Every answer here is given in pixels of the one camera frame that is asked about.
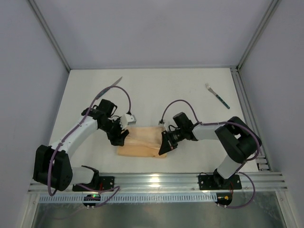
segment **black handle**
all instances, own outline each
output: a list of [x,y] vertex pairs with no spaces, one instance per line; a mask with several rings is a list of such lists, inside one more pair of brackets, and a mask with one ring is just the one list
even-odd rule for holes
[[221,103],[222,103],[227,109],[230,109],[229,105],[226,104],[226,102],[225,102],[219,95],[216,95],[216,97],[218,98],[218,100],[221,101]]

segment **gray wall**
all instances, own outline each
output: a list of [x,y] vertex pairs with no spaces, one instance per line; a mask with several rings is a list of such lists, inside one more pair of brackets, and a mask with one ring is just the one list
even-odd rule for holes
[[304,1],[282,1],[241,70],[269,148],[304,214]]
[[25,0],[0,1],[0,227],[15,226],[67,71]]
[[271,0],[36,0],[72,69],[236,65]]

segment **cloth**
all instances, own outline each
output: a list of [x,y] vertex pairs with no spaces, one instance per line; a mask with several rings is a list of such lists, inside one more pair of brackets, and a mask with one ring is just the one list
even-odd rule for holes
[[166,153],[161,156],[158,155],[162,145],[162,132],[165,131],[163,127],[127,127],[127,129],[129,134],[124,140],[124,146],[118,147],[118,155],[153,158],[167,157]]

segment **fork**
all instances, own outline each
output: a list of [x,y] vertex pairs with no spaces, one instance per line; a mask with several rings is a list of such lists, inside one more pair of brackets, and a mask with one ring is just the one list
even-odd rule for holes
[[226,102],[225,102],[225,101],[224,101],[216,92],[213,91],[213,89],[209,86],[208,83],[206,83],[205,85],[206,85],[206,87],[207,87],[207,89],[208,89],[209,92],[213,93],[214,96],[216,96],[217,99],[220,100],[220,102],[221,102],[227,109],[230,109],[229,105],[226,104]]

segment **white table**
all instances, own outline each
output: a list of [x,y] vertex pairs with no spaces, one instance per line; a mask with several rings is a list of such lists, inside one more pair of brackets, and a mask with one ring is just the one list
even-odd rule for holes
[[[118,69],[72,70],[62,98],[61,106],[51,136],[51,143],[62,137],[79,119],[93,98],[104,87],[123,76],[118,84],[129,93],[132,114],[137,126],[156,126],[165,107],[173,100],[185,99],[194,107],[202,122],[225,121],[233,116],[244,120],[230,69]],[[211,87],[231,107],[227,109],[205,87]],[[111,89],[102,98],[118,106],[115,114],[128,110],[125,94]],[[167,111],[165,120],[174,124],[172,117],[185,112],[195,122],[189,107],[175,103]],[[213,172],[227,155],[219,141],[182,141],[167,158],[135,158],[118,156],[117,148],[99,130],[89,136],[71,159],[72,166],[87,165],[100,172]],[[255,161],[247,163],[244,172],[258,171]]]

